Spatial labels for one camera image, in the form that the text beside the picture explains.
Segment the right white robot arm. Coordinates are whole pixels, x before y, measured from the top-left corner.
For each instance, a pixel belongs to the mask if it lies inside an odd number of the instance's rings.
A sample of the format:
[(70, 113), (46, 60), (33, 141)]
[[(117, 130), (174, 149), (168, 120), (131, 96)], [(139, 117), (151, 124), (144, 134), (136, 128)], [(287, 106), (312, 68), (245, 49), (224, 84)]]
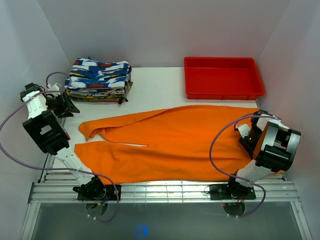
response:
[(293, 164), (301, 132), (282, 124), (281, 120), (264, 110), (253, 113), (247, 124), (234, 125), (241, 137), (240, 144), (249, 154), (251, 161), (238, 169), (226, 185), (226, 194), (237, 199), (254, 191), (253, 184), (264, 176), (287, 171)]

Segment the orange trousers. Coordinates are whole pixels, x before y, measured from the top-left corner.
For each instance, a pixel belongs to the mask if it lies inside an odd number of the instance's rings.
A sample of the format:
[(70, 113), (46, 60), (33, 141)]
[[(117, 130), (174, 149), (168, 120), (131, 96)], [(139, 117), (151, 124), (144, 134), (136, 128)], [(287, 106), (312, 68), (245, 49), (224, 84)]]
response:
[(251, 160), (228, 124), (255, 111), (187, 105), (86, 121), (74, 151), (105, 184), (226, 181)]

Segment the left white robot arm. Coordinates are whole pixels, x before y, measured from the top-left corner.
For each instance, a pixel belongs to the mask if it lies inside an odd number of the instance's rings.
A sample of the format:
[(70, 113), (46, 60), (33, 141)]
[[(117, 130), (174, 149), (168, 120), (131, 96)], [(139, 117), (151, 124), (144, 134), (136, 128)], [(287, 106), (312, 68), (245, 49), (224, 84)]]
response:
[(26, 103), (28, 120), (23, 127), (36, 145), (44, 153), (60, 160), (77, 180), (73, 191), (88, 200), (100, 200), (106, 195), (106, 187), (98, 176), (86, 167), (69, 145), (71, 139), (60, 124), (59, 119), (73, 117), (80, 113), (66, 92), (45, 93), (38, 84), (30, 83), (20, 93), (20, 99)]

